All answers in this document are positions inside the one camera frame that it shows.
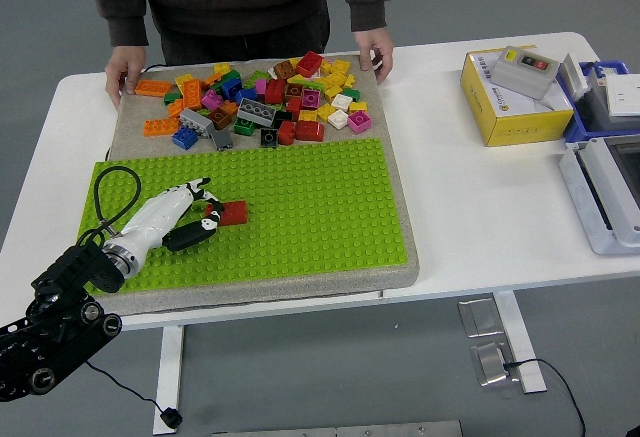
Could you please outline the person's right hand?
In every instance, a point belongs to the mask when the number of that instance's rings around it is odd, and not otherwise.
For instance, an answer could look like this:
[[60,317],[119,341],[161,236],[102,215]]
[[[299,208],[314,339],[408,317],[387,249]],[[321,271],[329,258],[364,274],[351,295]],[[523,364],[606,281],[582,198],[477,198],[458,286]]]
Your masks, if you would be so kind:
[[105,67],[105,92],[114,108],[120,109],[122,95],[133,95],[146,64],[144,46],[116,46]]

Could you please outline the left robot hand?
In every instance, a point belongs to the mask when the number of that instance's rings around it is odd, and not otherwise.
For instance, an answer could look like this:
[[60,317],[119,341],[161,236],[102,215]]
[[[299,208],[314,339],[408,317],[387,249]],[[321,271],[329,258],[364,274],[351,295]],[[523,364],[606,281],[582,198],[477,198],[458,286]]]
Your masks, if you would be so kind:
[[[103,251],[126,278],[140,271],[151,249],[165,246],[171,251],[183,250],[216,232],[224,206],[211,192],[202,188],[210,181],[209,177],[198,178],[164,190],[149,199],[123,230],[107,241]],[[212,213],[174,230],[178,220],[198,200],[212,204]]]

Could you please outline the person's left hand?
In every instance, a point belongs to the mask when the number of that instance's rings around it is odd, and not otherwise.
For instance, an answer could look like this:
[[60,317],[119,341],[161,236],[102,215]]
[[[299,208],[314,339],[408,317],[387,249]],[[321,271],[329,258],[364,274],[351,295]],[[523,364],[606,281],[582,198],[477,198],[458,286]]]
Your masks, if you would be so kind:
[[373,71],[378,84],[382,84],[393,69],[394,44],[386,28],[353,33],[359,49],[360,68]]

